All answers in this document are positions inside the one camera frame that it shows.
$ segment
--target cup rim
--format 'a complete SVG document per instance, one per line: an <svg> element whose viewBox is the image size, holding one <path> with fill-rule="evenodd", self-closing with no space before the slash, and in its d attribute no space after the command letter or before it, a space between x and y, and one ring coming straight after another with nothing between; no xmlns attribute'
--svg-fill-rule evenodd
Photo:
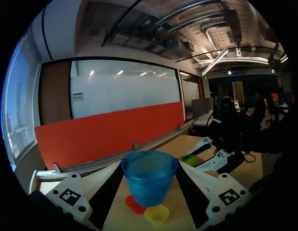
<svg viewBox="0 0 298 231"><path fill-rule="evenodd" d="M144 151L136 151L136 152L152 152L152 151L153 151L153 152L160 152L160 153L163 153L163 154L170 155L170 154L167 153L167 152L161 152L161 151L156 151L156 150L144 150ZM178 169L178 159L175 158L174 156L170 155L170 156L173 158L173 162L175 163L175 168L174 168L174 170L171 172L171 174L168 174L167 176L157 177L157 178L154 178L154 179L147 179L147 178L143 178L143 177L132 176L132 175L130 175L130 174L127 172L127 170L125 169L124 164L123 164L123 163L126 161L126 158L127 158L129 155L126 155L126 156L122 159L120 165L121 165L121 168L122 168L122 170L123 170L125 176L131 177L131 178L134 178L134 179L137 179L137 180L155 181L155 180L157 180L157 179L163 179L163 178L166 178L166 177L168 177L168 176L170 176L170 175L174 175L175 172L176 172L176 170Z"/></svg>

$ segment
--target red plastic cup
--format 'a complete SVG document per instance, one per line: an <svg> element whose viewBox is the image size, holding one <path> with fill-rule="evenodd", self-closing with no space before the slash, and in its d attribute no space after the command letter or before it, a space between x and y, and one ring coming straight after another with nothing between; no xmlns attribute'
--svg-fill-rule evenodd
<svg viewBox="0 0 298 231"><path fill-rule="evenodd" d="M146 209L148 207L145 206L141 206L139 204L137 204L134 201L134 198L132 195L129 195L126 199L125 199L125 204L136 214L144 214Z"/></svg>

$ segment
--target yellow plastic cup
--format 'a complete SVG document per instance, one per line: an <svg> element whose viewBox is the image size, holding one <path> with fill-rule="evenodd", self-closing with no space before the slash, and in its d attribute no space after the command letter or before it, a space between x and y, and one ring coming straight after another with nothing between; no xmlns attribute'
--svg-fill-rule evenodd
<svg viewBox="0 0 298 231"><path fill-rule="evenodd" d="M145 218L155 225L162 225L168 216L169 209L164 205L149 207L145 211Z"/></svg>

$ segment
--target ventilation pipe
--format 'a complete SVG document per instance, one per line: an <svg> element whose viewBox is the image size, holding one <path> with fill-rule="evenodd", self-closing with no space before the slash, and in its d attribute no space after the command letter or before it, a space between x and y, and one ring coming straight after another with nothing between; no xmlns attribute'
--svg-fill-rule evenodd
<svg viewBox="0 0 298 231"><path fill-rule="evenodd" d="M200 30L201 30L201 32L203 32L206 35L208 41L211 43L211 45L213 46L213 48L215 50L220 50L217 42L215 41L215 39L211 35L210 30L217 29L219 27L228 27L228 26L229 26L229 22L228 21L212 22L212 23L203 25L200 28Z"/></svg>
<svg viewBox="0 0 298 231"><path fill-rule="evenodd" d="M226 1L225 0L202 0L202 1L197 1L197 2L194 2L194 3L191 3L191 4L188 4L182 8L179 8L178 10L170 13L169 15L163 17L162 19L160 19L159 21L157 21L156 23L154 23L155 25L162 25L164 24L165 22L169 21L170 19L178 16L178 15L181 15L189 10L193 10L193 9L196 9L202 5L208 5L208 4L214 4L214 3L221 3L223 8L225 8L225 5L227 5Z"/></svg>
<svg viewBox="0 0 298 231"><path fill-rule="evenodd" d="M197 18L192 18L189 19L187 21L182 22L181 24L175 25L174 27L170 28L169 30L167 30L168 33L174 33L184 27L196 24L198 22L201 22L205 19L208 18L216 18L216 17L224 17L225 16L225 12L224 11L216 11L216 12L212 12L212 13L206 13L203 15L198 16Z"/></svg>

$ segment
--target wooden door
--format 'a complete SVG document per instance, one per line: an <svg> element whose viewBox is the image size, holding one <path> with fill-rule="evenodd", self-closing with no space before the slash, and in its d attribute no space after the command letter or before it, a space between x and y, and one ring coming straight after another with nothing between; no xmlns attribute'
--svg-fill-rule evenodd
<svg viewBox="0 0 298 231"><path fill-rule="evenodd" d="M41 125L72 119L70 76L71 62L43 64L39 82Z"/></svg>
<svg viewBox="0 0 298 231"><path fill-rule="evenodd" d="M237 100L239 104L244 104L242 82L233 82L232 87L233 87L234 99Z"/></svg>

